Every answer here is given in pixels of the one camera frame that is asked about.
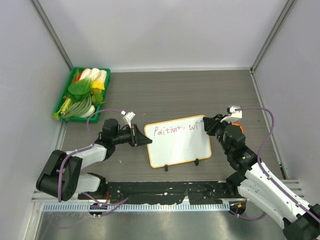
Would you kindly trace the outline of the yellow framed whiteboard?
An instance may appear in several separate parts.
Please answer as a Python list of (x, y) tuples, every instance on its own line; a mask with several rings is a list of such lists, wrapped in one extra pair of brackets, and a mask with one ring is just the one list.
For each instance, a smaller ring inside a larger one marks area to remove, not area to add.
[(150, 123), (144, 134), (152, 140), (147, 145), (152, 168), (162, 168), (204, 160), (212, 156), (210, 137), (204, 130), (204, 115)]

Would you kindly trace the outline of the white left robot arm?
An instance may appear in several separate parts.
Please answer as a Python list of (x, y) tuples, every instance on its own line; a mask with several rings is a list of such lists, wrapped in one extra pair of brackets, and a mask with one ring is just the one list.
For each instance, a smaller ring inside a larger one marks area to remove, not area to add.
[(109, 159), (116, 145), (138, 147), (152, 142), (136, 124), (121, 127), (116, 119), (109, 118), (104, 121), (94, 144), (67, 152), (54, 150), (36, 181), (36, 189), (59, 202), (66, 202), (75, 194), (100, 200), (107, 194), (105, 177), (96, 173), (82, 175), (81, 170)]

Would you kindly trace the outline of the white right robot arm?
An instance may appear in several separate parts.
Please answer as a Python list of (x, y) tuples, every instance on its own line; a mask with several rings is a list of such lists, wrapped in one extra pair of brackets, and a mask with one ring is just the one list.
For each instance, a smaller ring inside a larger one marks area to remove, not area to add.
[(311, 205), (279, 180), (248, 146), (240, 126), (224, 116), (204, 117), (204, 130), (215, 136), (235, 170), (226, 179), (226, 193), (249, 199), (269, 215), (288, 240), (315, 240), (320, 236), (320, 206)]

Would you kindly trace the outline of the orange round toy fruit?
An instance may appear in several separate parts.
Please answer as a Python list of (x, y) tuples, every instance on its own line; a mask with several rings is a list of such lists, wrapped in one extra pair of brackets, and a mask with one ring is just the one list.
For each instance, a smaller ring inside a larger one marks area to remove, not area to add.
[(244, 133), (244, 128), (240, 124), (234, 122), (231, 125), (232, 125), (233, 131), (241, 134)]

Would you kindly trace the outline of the green plastic crate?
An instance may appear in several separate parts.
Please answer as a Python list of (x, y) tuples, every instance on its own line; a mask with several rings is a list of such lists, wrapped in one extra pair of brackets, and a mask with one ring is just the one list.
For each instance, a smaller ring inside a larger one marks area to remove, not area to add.
[[(68, 86), (70, 86), (71, 84), (73, 84), (74, 82), (79, 81), (80, 75), (82, 74), (82, 72), (84, 71), (84, 69), (93, 69), (93, 68), (88, 68), (88, 67), (74, 67), (70, 74), (69, 77), (66, 81), (66, 84), (64, 86), (64, 89), (62, 91), (62, 94), (58, 100), (58, 103), (55, 107), (55, 110), (53, 112), (53, 119), (56, 121), (70, 121), (70, 122), (86, 122), (87, 118), (82, 118), (80, 116), (78, 117), (70, 117), (70, 118), (62, 118), (61, 115), (64, 115), (67, 111), (67, 109), (74, 103), (76, 102), (72, 102), (72, 100), (70, 98), (66, 98), (65, 97), (65, 90), (68, 88)], [(95, 107), (95, 112), (97, 113), (98, 111), (100, 111), (102, 109), (102, 105), (105, 103), (105, 96), (107, 93), (107, 89), (108, 89), (108, 85), (110, 82), (110, 75), (111, 75), (111, 71), (108, 68), (97, 68), (99, 70), (105, 70), (107, 72), (107, 77), (105, 79), (104, 82), (104, 87), (105, 90), (100, 93), (100, 92), (96, 92), (94, 94), (91, 94), (88, 97), (91, 97), (92, 100), (92, 105), (94, 105)]]

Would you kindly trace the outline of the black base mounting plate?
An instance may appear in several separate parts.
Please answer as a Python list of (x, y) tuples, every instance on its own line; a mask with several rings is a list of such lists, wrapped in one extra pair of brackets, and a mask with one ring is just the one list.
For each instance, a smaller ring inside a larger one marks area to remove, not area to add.
[(127, 199), (131, 205), (179, 205), (185, 197), (191, 205), (208, 205), (241, 197), (230, 184), (218, 181), (108, 182), (88, 194), (113, 204)]

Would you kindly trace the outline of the white radish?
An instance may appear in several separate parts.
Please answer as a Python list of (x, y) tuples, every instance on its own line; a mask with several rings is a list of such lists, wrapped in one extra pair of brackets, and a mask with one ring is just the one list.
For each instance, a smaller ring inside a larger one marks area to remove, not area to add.
[(94, 105), (91, 105), (90, 108), (89, 108), (84, 114), (82, 114), (80, 117), (81, 117), (81, 118), (88, 118), (88, 117), (91, 116), (95, 111), (96, 111), (95, 106), (94, 106)]

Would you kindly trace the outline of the yellow flower vegetable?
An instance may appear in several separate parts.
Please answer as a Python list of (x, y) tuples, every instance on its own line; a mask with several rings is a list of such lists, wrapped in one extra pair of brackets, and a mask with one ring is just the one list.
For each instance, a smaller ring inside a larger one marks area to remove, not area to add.
[(105, 90), (105, 79), (97, 78), (91, 86), (91, 94), (102, 93)]

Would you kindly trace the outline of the green long beans bundle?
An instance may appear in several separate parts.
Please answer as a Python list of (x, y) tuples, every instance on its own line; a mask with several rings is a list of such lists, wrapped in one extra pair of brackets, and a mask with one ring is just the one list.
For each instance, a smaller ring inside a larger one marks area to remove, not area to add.
[(61, 114), (63, 119), (71, 117), (79, 117), (85, 114), (92, 105), (92, 98), (90, 96), (86, 97), (81, 102), (73, 103), (66, 111), (65, 114)]

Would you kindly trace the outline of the green leafy bok choy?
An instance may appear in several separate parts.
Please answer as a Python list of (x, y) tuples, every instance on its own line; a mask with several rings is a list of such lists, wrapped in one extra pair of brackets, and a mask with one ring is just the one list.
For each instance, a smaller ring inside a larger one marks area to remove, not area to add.
[(72, 102), (78, 103), (83, 101), (91, 94), (92, 80), (84, 78), (72, 83), (64, 92), (66, 98), (71, 99)]

